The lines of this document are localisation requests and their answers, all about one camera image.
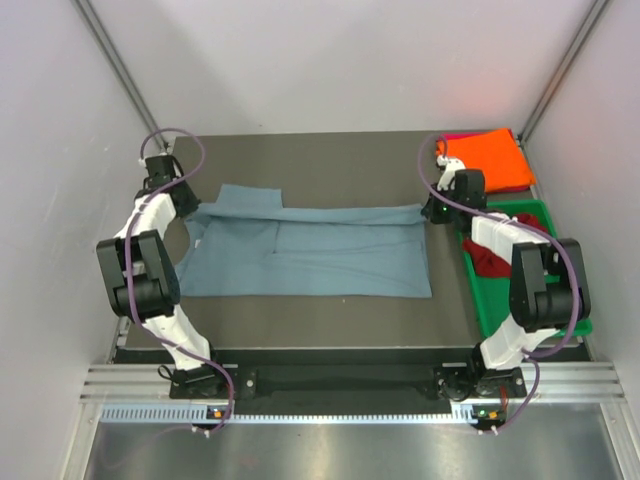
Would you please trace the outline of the grey-blue t-shirt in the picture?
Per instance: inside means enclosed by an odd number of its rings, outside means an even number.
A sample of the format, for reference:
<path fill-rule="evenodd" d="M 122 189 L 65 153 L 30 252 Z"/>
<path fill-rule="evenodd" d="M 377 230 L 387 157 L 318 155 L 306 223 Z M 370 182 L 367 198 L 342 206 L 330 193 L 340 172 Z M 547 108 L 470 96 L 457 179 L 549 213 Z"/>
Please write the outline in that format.
<path fill-rule="evenodd" d="M 185 225 L 187 297 L 432 296 L 418 204 L 290 208 L 278 189 L 224 185 Z"/>

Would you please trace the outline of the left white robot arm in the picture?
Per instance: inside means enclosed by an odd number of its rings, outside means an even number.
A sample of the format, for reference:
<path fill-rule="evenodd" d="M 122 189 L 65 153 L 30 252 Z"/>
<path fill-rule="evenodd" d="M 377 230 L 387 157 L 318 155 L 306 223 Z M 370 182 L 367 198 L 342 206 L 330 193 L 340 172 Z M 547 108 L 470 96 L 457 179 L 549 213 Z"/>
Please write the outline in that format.
<path fill-rule="evenodd" d="M 164 245 L 169 224 L 194 213 L 200 200 L 181 179 L 172 155 L 141 161 L 147 176 L 133 210 L 114 237 L 98 243 L 96 254 L 111 309 L 155 337 L 171 355 L 175 369 L 159 369 L 176 387 L 193 386 L 205 396 L 226 387 L 225 370 L 212 362 L 211 346 L 180 305 L 181 290 Z"/>

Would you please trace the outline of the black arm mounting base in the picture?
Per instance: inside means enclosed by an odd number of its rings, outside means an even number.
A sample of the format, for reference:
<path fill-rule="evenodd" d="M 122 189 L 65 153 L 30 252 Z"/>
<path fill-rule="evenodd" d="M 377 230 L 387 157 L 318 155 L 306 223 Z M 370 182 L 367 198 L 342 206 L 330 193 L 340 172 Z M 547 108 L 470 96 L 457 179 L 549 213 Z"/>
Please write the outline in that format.
<path fill-rule="evenodd" d="M 522 370 L 491 370 L 477 348 L 219 349 L 238 399 L 300 393 L 403 393 L 428 400 L 522 398 Z"/>

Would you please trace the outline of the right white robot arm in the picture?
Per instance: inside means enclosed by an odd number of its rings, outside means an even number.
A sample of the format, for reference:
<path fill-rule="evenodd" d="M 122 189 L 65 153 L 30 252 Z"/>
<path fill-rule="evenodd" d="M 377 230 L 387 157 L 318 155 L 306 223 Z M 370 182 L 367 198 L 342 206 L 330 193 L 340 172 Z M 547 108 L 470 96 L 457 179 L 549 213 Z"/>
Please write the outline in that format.
<path fill-rule="evenodd" d="M 571 336 L 588 317 L 591 298 L 580 243 L 555 238 L 513 216 L 487 209 L 482 171 L 446 166 L 430 184 L 422 215 L 433 224 L 453 224 L 475 244 L 510 267 L 509 311 L 498 329 L 474 347 L 466 380 L 487 396 L 538 346 L 563 330 Z"/>

